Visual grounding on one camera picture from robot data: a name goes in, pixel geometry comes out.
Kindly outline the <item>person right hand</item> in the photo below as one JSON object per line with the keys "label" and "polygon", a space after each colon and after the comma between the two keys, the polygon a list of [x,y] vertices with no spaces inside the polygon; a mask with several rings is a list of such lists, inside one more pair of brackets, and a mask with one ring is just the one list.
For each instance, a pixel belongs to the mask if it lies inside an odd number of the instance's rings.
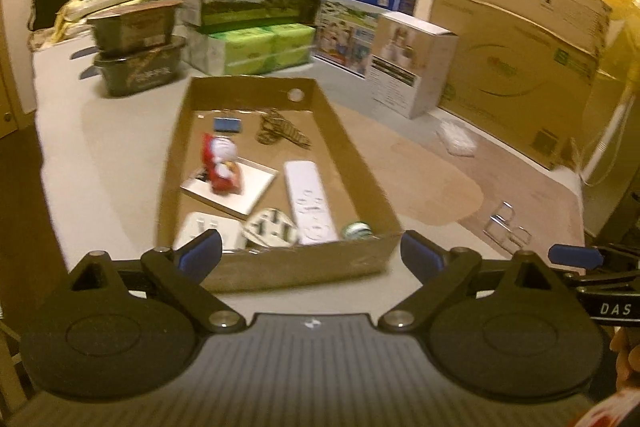
{"label": "person right hand", "polygon": [[633,346],[628,339],[627,329],[619,327],[610,342],[610,349],[616,354],[616,389],[639,387],[639,346]]}

